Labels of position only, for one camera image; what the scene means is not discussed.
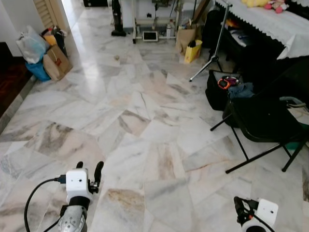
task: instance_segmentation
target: plush toy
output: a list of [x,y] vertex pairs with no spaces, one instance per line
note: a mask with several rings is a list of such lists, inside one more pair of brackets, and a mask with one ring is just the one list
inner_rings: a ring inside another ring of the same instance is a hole
[[269,0],[241,0],[242,3],[246,4],[248,7],[254,6],[265,6]]
[[264,8],[271,10],[274,9],[277,14],[282,13],[284,10],[288,9],[289,5],[285,4],[284,0],[273,0],[269,1]]

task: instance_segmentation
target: folding chair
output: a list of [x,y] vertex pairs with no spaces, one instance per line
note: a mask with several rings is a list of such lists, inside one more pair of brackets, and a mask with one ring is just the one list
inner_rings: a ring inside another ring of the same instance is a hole
[[[274,86],[278,80],[288,78],[287,86],[289,90],[293,90],[293,96],[299,99],[306,98],[304,102],[309,101],[309,60],[298,62],[289,68],[284,74],[277,78],[269,86]],[[229,114],[223,118],[221,122],[211,128],[211,131],[216,129],[224,122],[228,125],[237,124],[241,132],[246,138],[254,142],[278,142],[277,145],[262,152],[261,154],[248,158],[247,153],[242,146],[235,129],[231,126],[233,134],[246,158],[246,161],[226,170],[230,173],[252,161],[259,159],[272,151],[283,148],[290,159],[282,168],[285,172],[293,160],[296,158],[306,141],[309,139],[309,130],[304,129],[301,124],[292,116],[286,107],[286,103],[280,101],[279,98],[265,98],[265,91],[256,95],[256,97],[246,99],[233,99],[227,104]],[[293,154],[290,154],[286,148],[289,142],[299,142]]]

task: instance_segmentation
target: plastic bag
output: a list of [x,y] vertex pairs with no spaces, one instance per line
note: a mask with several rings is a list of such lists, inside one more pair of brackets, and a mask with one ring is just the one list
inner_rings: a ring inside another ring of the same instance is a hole
[[49,44],[31,26],[27,26],[26,31],[20,33],[16,43],[29,64],[39,62],[49,48]]
[[41,59],[39,59],[39,62],[37,62],[35,64],[30,64],[30,63],[26,62],[26,67],[40,81],[42,81],[42,82],[49,81],[50,77],[46,73],[46,71],[44,70],[42,60],[43,60],[43,56],[41,57]]

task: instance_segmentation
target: louvered door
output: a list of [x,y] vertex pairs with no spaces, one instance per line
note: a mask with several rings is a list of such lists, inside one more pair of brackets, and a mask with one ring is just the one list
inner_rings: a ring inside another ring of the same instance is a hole
[[38,13],[45,28],[50,28],[53,25],[58,25],[49,0],[34,0],[34,4],[38,10]]

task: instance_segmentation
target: paper bag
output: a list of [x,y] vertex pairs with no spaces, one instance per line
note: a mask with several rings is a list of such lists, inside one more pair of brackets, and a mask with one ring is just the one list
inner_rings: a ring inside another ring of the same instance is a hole
[[52,46],[47,51],[47,55],[55,63],[59,71],[64,73],[64,75],[72,69],[73,66],[69,62],[68,58],[60,50],[58,45]]
[[196,29],[182,29],[178,30],[176,49],[182,55],[185,55],[188,44],[195,39]]
[[43,56],[43,66],[53,81],[60,81],[64,77],[64,73],[58,68],[58,66],[56,66],[48,55]]

